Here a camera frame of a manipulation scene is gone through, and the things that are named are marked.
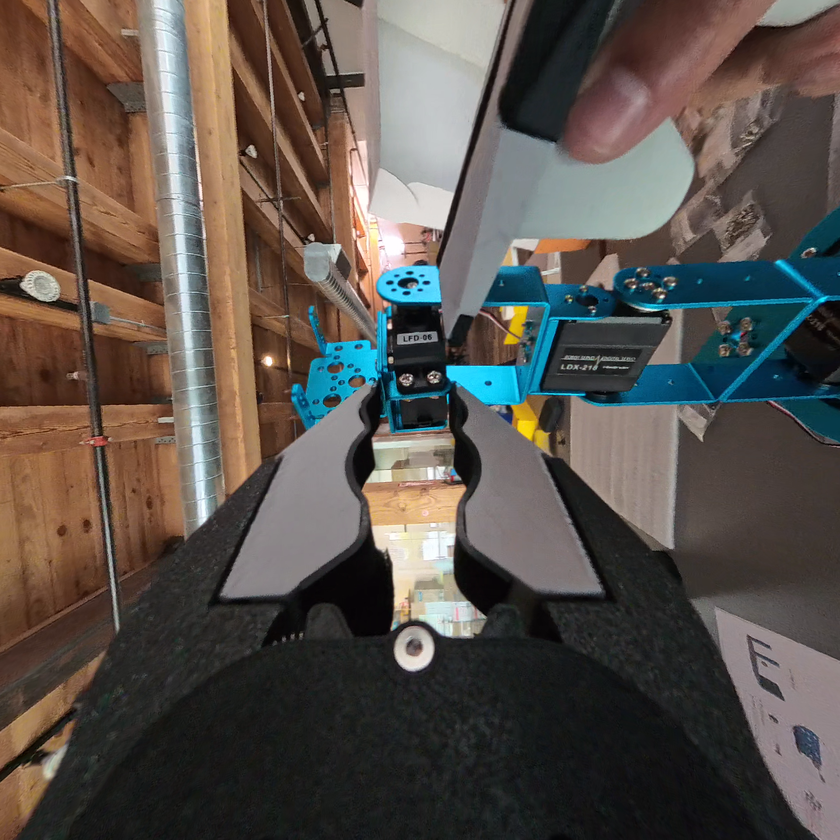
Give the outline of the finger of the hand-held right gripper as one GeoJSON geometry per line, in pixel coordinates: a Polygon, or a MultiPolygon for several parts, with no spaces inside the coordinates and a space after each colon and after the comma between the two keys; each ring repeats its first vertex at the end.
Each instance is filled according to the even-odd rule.
{"type": "MultiPolygon", "coordinates": [[[[694,161],[669,119],[605,164],[574,161],[561,140],[505,128],[499,96],[531,2],[506,6],[449,210],[437,259],[446,330],[469,329],[515,239],[649,235],[675,214],[694,178],[694,161]]],[[[641,4],[615,3],[598,47],[641,4]]]]}

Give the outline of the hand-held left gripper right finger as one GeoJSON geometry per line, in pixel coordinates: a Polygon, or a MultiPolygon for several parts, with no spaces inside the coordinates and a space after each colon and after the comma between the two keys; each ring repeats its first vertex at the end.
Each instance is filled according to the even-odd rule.
{"type": "Polygon", "coordinates": [[[602,602],[606,587],[550,463],[464,387],[450,398],[455,471],[455,579],[480,613],[515,607],[525,624],[557,602],[602,602]]]}

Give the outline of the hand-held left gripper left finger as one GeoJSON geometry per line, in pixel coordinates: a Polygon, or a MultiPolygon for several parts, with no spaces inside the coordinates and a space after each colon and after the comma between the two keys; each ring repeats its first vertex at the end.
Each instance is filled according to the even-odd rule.
{"type": "Polygon", "coordinates": [[[379,387],[362,385],[281,454],[220,584],[221,603],[277,603],[288,628],[327,603],[355,636],[390,632],[392,564],[375,546],[363,493],[381,413],[379,387]]]}

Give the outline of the blue servo bracket assembly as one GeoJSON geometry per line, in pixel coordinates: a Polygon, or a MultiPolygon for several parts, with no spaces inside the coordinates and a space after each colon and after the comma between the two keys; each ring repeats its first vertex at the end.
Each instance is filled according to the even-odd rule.
{"type": "Polygon", "coordinates": [[[524,308],[514,332],[517,356],[508,364],[455,361],[447,345],[438,269],[415,265],[386,271],[377,281],[386,308],[375,321],[373,341],[329,343],[314,308],[309,310],[320,357],[311,363],[306,385],[292,387],[291,400],[306,429],[325,419],[362,386],[381,398],[381,416],[394,434],[438,431],[448,425],[456,389],[486,406],[518,406],[530,395],[559,393],[549,383],[551,344],[558,331],[551,319],[558,285],[546,285],[534,266],[499,269],[490,297],[480,310],[498,327],[506,306],[524,308]]]}

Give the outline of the person's right hand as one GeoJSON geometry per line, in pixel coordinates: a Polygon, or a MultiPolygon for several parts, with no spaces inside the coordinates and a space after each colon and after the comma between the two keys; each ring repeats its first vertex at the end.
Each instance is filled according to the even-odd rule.
{"type": "Polygon", "coordinates": [[[839,11],[764,27],[773,2],[642,2],[588,69],[563,136],[587,164],[624,155],[668,118],[782,88],[807,98],[838,92],[839,11]]]}

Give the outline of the yellow plastic bin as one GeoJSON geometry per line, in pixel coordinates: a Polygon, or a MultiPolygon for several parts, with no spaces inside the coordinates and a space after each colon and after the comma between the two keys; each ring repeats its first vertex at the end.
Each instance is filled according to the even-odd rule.
{"type": "MultiPolygon", "coordinates": [[[[533,338],[534,321],[530,318],[529,308],[527,307],[512,307],[510,310],[512,318],[508,324],[508,336],[505,339],[505,344],[513,345],[515,343],[521,350],[524,359],[530,351],[529,342],[533,338]]],[[[547,453],[550,450],[549,434],[541,429],[539,418],[532,405],[525,401],[513,406],[511,411],[513,425],[517,431],[534,443],[537,448],[547,453]]]]}

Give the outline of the orange and white cardboard box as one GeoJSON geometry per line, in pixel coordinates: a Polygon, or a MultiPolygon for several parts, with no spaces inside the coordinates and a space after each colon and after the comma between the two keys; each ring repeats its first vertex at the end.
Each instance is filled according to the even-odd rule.
{"type": "Polygon", "coordinates": [[[502,1],[364,2],[376,217],[445,228],[505,10],[502,1]]]}

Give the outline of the group of small parts bags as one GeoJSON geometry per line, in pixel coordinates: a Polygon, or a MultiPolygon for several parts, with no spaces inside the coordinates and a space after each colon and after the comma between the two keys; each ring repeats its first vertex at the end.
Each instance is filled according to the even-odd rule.
{"type": "Polygon", "coordinates": [[[781,119],[788,99],[770,89],[726,103],[710,113],[687,110],[677,121],[696,163],[692,188],[669,223],[675,264],[692,246],[711,235],[722,259],[752,259],[771,236],[753,187],[739,188],[735,175],[761,140],[781,119]]]}

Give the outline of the thin ceiling sprinkler pipe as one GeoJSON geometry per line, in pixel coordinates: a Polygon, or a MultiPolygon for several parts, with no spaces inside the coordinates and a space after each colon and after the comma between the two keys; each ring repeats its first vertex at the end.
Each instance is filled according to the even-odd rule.
{"type": "Polygon", "coordinates": [[[108,576],[112,625],[114,633],[122,626],[122,596],[119,582],[116,544],[114,541],[112,496],[107,454],[108,439],[104,433],[102,404],[100,399],[98,360],[95,347],[95,332],[91,316],[91,298],[87,277],[83,224],[77,165],[74,151],[74,136],[70,116],[70,101],[67,85],[64,42],[62,38],[60,3],[47,1],[47,27],[56,90],[56,107],[59,125],[59,139],[62,159],[62,184],[66,190],[66,204],[69,218],[70,242],[73,254],[73,270],[76,277],[78,313],[82,358],[87,373],[87,403],[91,434],[87,447],[92,452],[93,468],[98,492],[101,524],[101,540],[108,576]]]}

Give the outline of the printed assembly manual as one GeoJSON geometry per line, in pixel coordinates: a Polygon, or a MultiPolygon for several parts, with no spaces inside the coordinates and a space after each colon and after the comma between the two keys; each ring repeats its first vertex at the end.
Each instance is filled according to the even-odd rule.
{"type": "Polygon", "coordinates": [[[752,735],[794,814],[839,838],[839,663],[715,609],[721,655],[752,735]]]}

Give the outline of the ceiling spotlight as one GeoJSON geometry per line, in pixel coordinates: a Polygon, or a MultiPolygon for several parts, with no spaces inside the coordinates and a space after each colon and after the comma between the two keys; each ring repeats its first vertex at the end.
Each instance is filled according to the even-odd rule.
{"type": "Polygon", "coordinates": [[[46,270],[32,269],[17,280],[19,291],[37,302],[55,303],[61,299],[58,279],[46,270]]]}

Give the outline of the silver ventilation duct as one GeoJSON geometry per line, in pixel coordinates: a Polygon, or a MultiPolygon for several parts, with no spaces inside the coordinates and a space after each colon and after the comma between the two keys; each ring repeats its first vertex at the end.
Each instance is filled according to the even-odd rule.
{"type": "Polygon", "coordinates": [[[303,249],[306,278],[376,347],[376,323],[350,284],[351,265],[340,244],[312,242],[303,249]]]}

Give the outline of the long spiral ventilation duct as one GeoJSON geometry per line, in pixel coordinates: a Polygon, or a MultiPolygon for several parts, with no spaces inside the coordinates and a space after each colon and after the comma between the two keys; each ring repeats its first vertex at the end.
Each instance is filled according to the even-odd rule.
{"type": "Polygon", "coordinates": [[[224,472],[185,6],[136,4],[175,451],[189,538],[223,502],[224,472]]]}

